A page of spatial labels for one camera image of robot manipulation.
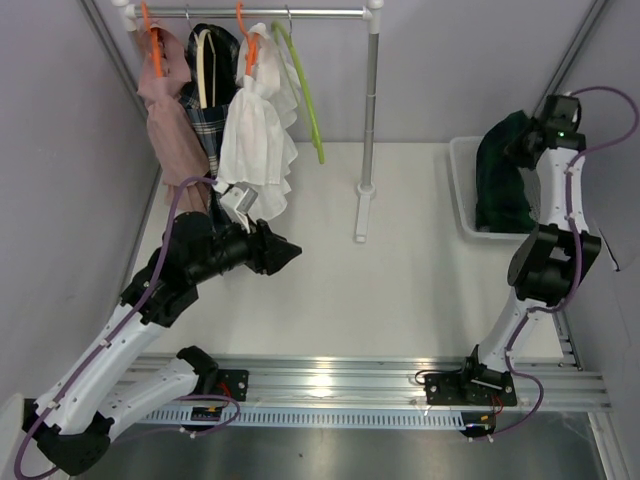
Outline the dark green plaid skirt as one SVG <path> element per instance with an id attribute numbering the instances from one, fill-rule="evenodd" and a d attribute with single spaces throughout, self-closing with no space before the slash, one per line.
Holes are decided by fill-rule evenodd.
<path id="1" fill-rule="evenodd" d="M 522 110 L 507 115 L 482 138 L 476 152 L 475 226 L 481 232 L 528 234 L 535 221 L 524 181 L 506 148 L 529 124 Z"/>

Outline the white pleated skirt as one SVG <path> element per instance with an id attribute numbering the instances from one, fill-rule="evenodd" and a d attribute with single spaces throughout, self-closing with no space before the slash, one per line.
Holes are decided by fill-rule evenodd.
<path id="1" fill-rule="evenodd" d="M 238 91 L 224 128 L 217 177 L 229 184 L 244 182 L 258 198 L 249 210 L 253 219 L 272 220 L 287 207 L 291 191 L 287 181 L 298 150 L 288 133 L 297 120 L 298 79 L 282 48 L 268 28 L 257 23 L 249 29 L 258 40 L 254 77 L 245 75 L 244 40 L 236 72 Z"/>

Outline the orange plastic hanger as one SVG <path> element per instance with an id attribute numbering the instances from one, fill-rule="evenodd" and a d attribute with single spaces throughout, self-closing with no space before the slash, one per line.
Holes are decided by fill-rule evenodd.
<path id="1" fill-rule="evenodd" d="M 255 33 L 250 33 L 245 27 L 243 19 L 243 3 L 241 1 L 236 2 L 236 22 L 242 33 L 244 40 L 246 41 L 247 51 L 245 54 L 245 75 L 254 77 L 254 69 L 258 59 L 258 40 Z"/>

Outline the green plastic hanger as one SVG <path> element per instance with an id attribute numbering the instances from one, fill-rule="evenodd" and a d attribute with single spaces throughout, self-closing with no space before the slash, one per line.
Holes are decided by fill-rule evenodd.
<path id="1" fill-rule="evenodd" d="M 288 51 L 289 57 L 292 61 L 293 69 L 295 70 L 299 86 L 294 86 L 294 89 L 299 89 L 302 95 L 301 100 L 298 100 L 298 104 L 302 104 L 306 111 L 305 125 L 309 131 L 311 143 L 316 150 L 318 162 L 320 165 L 325 164 L 325 152 L 323 146 L 323 140 L 319 128 L 316 109 L 314 101 L 311 95 L 311 90 L 306 78 L 306 74 L 301 63 L 300 57 L 293 43 L 291 34 L 285 29 L 285 27 L 277 20 L 271 22 L 271 32 L 273 34 L 274 42 L 279 44 L 279 40 L 282 39 Z"/>

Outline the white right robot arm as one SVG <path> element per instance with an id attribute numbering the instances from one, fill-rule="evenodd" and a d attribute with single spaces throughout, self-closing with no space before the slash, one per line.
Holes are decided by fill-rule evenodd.
<path id="1" fill-rule="evenodd" d="M 514 407 L 514 366 L 536 324 L 559 311 L 601 249 L 584 218 L 581 174 L 586 138 L 579 133 L 578 98 L 550 95 L 541 113 L 506 149 L 509 160 L 536 172 L 538 223 L 509 265 L 511 291 L 484 340 L 453 371 L 428 371 L 422 382 L 430 406 Z"/>

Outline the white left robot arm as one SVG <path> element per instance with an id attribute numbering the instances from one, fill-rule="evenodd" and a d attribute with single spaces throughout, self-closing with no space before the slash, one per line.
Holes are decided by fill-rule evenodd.
<path id="1" fill-rule="evenodd" d="M 218 363 L 197 346 L 181 349 L 159 372 L 121 393 L 114 387 L 198 300 L 201 283 L 237 267 L 271 276 L 301 253 L 264 220 L 217 233 L 205 214 L 169 219 L 161 246 L 122 292 L 100 334 L 61 380 L 26 402 L 25 440 L 35 442 L 55 471 L 77 476 L 132 424 L 172 400 L 232 402 L 221 388 Z"/>

